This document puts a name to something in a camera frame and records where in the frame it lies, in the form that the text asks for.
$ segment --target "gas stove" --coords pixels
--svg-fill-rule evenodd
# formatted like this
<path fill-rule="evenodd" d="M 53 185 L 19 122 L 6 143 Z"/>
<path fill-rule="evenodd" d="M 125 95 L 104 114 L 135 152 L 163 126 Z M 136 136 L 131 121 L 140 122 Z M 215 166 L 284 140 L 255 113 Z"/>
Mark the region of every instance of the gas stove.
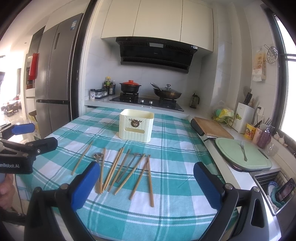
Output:
<path fill-rule="evenodd" d="M 137 94 L 120 93 L 119 97 L 115 97 L 110 101 L 140 104 L 140 105 L 154 106 L 154 107 L 165 108 L 170 110 L 184 111 L 177 104 L 176 100 L 169 100 L 169 99 L 163 99 L 163 98 L 160 98 L 160 99 L 142 98 L 142 97 L 139 97 L 139 93 Z"/>

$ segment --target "refrigerator door handle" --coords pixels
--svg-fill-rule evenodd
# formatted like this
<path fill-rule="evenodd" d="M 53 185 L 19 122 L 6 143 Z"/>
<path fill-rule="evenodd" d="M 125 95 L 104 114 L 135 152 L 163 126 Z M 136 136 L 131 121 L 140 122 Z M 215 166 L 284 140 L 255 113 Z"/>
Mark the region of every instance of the refrigerator door handle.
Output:
<path fill-rule="evenodd" d="M 54 49 L 57 48 L 57 41 L 59 40 L 59 34 L 60 34 L 60 33 L 57 34 L 57 39 L 56 39 L 56 43 L 54 44 Z"/>

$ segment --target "refrigerator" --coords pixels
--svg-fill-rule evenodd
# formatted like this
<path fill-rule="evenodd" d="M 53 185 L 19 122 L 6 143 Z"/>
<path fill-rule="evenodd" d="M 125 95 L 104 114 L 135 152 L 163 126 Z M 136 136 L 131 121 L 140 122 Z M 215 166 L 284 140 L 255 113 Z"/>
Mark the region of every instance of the refrigerator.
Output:
<path fill-rule="evenodd" d="M 35 97 L 40 135 L 45 138 L 72 121 L 72 58 L 82 13 L 53 26 L 42 35 L 38 50 Z"/>

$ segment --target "ceiling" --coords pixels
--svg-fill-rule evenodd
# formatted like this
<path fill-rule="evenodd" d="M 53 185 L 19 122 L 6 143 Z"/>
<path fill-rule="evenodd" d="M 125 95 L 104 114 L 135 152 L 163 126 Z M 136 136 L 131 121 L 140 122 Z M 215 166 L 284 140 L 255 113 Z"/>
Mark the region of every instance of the ceiling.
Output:
<path fill-rule="evenodd" d="M 254 2 L 256 0 L 203 0 L 203 1 L 204 2 L 209 2 L 209 3 L 218 2 L 218 3 L 221 3 L 221 4 L 228 4 L 228 3 L 233 2 L 235 5 L 245 7 L 245 6 L 249 5 L 250 3 L 252 3 L 252 2 Z"/>
<path fill-rule="evenodd" d="M 1 39 L 0 56 L 10 51 L 28 50 L 32 35 L 46 25 L 50 14 L 71 1 L 32 0 L 17 15 Z"/>

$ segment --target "tablecloth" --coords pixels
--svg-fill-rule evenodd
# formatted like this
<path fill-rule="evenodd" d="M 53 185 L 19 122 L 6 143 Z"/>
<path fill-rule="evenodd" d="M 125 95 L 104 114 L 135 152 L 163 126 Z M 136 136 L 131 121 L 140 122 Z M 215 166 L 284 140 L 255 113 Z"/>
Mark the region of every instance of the tablecloth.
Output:
<path fill-rule="evenodd" d="M 83 208 L 77 211 L 79 217 L 92 234 L 111 240 L 198 239 L 217 210 L 211 208 L 197 184 L 193 166 L 202 161 L 211 173 L 220 174 L 202 140 L 188 120 L 161 114 L 155 114 L 149 143 L 122 140 L 118 137 L 121 111 L 99 107 L 56 130 L 50 137 L 58 140 L 57 149 L 38 156 L 33 164 L 33 174 L 20 175 L 21 179 L 30 191 L 37 186 L 44 190 L 57 189 L 82 173 L 94 161 L 94 153 L 102 152 L 106 147 L 105 180 L 120 148 L 124 147 L 124 152 L 116 170 L 128 149 L 131 153 L 125 166 L 135 152 L 150 154 L 155 207 L 150 207 L 147 172 L 129 200 L 146 162 L 143 160 L 118 194 L 114 195 L 118 184 L 101 195 L 93 188 Z M 71 176 L 92 140 L 92 147 Z"/>

